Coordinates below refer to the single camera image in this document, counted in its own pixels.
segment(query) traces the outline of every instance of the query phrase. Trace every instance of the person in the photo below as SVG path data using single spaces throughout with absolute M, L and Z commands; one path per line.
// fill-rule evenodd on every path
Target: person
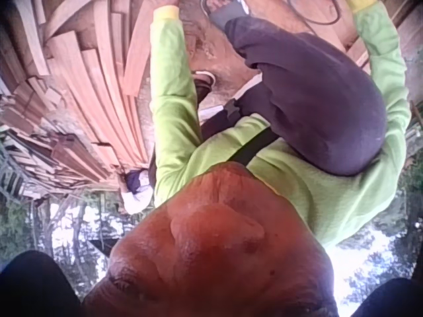
M 164 2 L 151 26 L 157 208 L 115 245 L 85 316 L 338 316 L 325 247 L 388 206 L 405 158 L 405 65 L 386 9 L 348 0 L 369 77 L 245 4 L 201 1 L 262 72 L 204 137 L 178 1 Z M 383 289 L 378 301 L 421 316 L 421 286 L 397 284 L 388 286 L 416 296 L 395 302 Z M 357 316 L 373 316 L 366 310 L 377 310 L 372 299 Z
M 122 167 L 116 169 L 120 195 L 124 201 L 124 211 L 129 215 L 141 213 L 153 198 L 153 188 L 148 180 L 148 171 L 131 170 L 127 174 Z

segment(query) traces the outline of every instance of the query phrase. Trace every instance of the dark gray pants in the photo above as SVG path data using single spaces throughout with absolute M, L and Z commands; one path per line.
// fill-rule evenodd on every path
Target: dark gray pants
M 304 160 L 335 176 L 356 175 L 375 158 L 385 140 L 385 104 L 348 56 L 314 35 L 259 18 L 230 20 L 225 33 L 246 65 L 263 73 L 235 103 L 238 118 L 260 114 Z M 203 139 L 236 122 L 225 110 L 216 114 L 202 127 Z M 150 175 L 154 186 L 155 169 Z

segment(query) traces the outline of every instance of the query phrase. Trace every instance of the foliage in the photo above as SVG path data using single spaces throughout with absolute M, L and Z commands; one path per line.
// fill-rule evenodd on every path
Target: foliage
M 0 209 L 0 266 L 32 247 L 28 205 L 7 202 Z

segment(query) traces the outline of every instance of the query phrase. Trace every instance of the cable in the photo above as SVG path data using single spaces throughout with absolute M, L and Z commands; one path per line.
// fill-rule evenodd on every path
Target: cable
M 313 21 L 313 20 L 311 20 L 309 18 L 306 18 L 300 12 L 297 11 L 297 9 L 294 7 L 292 1 L 293 0 L 288 0 L 288 6 L 304 22 L 310 22 L 310 23 L 318 24 L 318 25 L 333 25 L 333 24 L 337 23 L 341 19 L 341 16 L 342 16 L 341 8 L 340 8 L 339 3 L 338 3 L 337 0 L 332 0 L 332 3 L 334 5 L 335 11 L 336 11 L 336 18 L 333 21 L 330 21 L 330 22 L 319 22 L 319 21 Z

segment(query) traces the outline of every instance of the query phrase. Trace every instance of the yellow cuff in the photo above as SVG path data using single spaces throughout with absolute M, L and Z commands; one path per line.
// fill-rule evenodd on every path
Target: yellow cuff
M 174 5 L 165 5 L 154 10 L 153 20 L 178 20 L 179 19 L 179 8 Z
M 377 0 L 347 0 L 348 5 L 350 6 L 353 13 L 356 13 L 360 10 L 374 5 Z

